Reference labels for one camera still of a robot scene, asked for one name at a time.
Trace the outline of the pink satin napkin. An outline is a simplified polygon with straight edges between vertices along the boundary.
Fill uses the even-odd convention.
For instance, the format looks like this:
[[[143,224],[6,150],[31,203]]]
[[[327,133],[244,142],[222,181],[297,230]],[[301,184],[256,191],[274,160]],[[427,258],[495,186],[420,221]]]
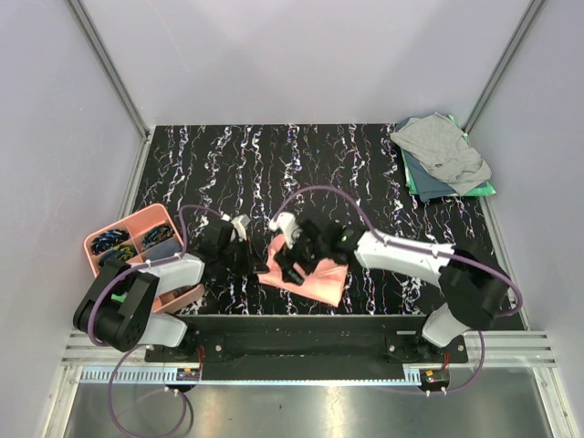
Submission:
[[[345,287],[348,274],[348,267],[336,264],[333,260],[320,260],[312,273],[308,273],[298,263],[294,268],[304,280],[302,285],[286,282],[282,277],[282,269],[275,260],[278,250],[285,244],[283,235],[277,235],[270,243],[267,253],[266,264],[269,272],[259,274],[259,283],[271,287],[284,289],[297,296],[310,298],[321,303],[337,307]]]

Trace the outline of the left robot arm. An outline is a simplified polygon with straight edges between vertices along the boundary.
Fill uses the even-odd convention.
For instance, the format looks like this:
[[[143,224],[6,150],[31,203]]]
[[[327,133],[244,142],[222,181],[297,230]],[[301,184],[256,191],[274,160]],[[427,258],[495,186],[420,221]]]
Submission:
[[[182,287],[197,287],[230,275],[264,274],[267,265],[251,244],[250,218],[208,224],[196,250],[168,258],[105,264],[78,305],[73,326],[96,345],[127,352],[140,344],[164,346],[178,361],[196,352],[197,339],[181,319],[152,312],[155,298]]]

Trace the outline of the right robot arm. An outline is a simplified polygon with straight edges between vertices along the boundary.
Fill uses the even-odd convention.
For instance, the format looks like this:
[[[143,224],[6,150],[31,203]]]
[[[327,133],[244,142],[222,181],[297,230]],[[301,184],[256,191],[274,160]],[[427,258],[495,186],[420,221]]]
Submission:
[[[455,245],[392,237],[373,228],[298,221],[290,213],[273,219],[269,229],[283,237],[273,260],[287,285],[302,287],[323,260],[340,266],[356,263],[369,270],[417,277],[436,287],[444,303],[432,311],[414,339],[417,356],[435,361],[451,341],[469,330],[489,330],[501,314],[507,277]]]

